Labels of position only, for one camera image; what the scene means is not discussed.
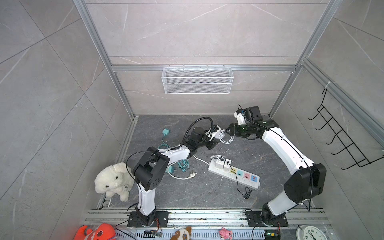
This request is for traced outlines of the white charger adapter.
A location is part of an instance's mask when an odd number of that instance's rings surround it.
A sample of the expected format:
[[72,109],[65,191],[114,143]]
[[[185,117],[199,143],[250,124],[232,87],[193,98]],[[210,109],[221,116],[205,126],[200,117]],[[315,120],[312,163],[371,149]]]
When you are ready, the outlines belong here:
[[227,129],[218,129],[212,134],[210,140],[219,140],[222,144],[229,145],[234,141],[234,137],[227,133]]

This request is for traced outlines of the white multicolour power strip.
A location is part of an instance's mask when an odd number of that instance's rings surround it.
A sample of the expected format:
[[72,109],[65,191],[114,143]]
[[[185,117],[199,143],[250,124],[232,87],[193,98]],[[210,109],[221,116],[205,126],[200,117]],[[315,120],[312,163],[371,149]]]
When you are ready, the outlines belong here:
[[208,171],[225,179],[234,181],[252,190],[257,190],[260,187],[260,177],[256,174],[238,169],[232,166],[232,161],[224,156],[211,156],[211,161],[208,163],[194,156],[198,161],[209,165]]

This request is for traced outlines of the white charger with black cable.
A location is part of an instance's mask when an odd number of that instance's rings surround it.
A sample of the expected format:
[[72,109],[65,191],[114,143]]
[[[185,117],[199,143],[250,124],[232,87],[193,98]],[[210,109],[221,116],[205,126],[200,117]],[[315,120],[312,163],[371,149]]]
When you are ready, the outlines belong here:
[[253,181],[252,174],[233,167],[231,163],[232,162],[230,160],[225,161],[224,171],[228,172],[230,179],[233,179],[236,182],[237,191],[243,196],[245,200],[248,200],[252,191],[255,189],[255,186],[259,186],[258,182]]

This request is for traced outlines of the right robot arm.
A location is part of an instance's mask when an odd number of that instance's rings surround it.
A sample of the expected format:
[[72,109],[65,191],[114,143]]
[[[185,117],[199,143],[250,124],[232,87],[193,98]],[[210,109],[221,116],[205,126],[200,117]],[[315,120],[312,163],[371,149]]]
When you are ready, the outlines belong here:
[[283,191],[263,205],[261,221],[266,226],[274,225],[289,210],[323,192],[327,170],[323,164],[315,164],[302,154],[284,135],[279,125],[270,118],[264,118],[257,106],[242,108],[234,113],[236,123],[230,124],[226,132],[233,137],[262,139],[286,165],[291,177],[284,184]]

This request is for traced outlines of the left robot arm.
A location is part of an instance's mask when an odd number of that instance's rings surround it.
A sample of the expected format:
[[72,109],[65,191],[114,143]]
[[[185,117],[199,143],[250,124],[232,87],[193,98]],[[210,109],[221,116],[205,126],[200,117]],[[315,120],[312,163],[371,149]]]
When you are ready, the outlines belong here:
[[139,152],[143,155],[133,168],[132,177],[139,190],[136,213],[140,218],[146,220],[155,216],[156,188],[168,167],[193,157],[198,148],[214,148],[220,134],[221,129],[214,124],[212,118],[201,117],[189,126],[179,145],[164,150],[150,147]]

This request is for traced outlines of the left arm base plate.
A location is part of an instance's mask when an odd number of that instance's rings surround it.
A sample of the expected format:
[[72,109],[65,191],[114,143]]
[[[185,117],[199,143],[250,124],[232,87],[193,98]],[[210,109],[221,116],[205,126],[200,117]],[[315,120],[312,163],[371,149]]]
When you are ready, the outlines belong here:
[[141,212],[133,211],[129,215],[127,227],[166,228],[168,221],[169,212],[167,211],[154,211],[149,216],[145,216]]

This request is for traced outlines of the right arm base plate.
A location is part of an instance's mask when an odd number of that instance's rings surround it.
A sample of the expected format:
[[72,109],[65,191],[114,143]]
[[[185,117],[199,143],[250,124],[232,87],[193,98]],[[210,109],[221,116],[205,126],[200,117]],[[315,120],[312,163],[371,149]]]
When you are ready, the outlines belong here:
[[249,227],[288,227],[285,215],[273,216],[266,211],[244,211]]

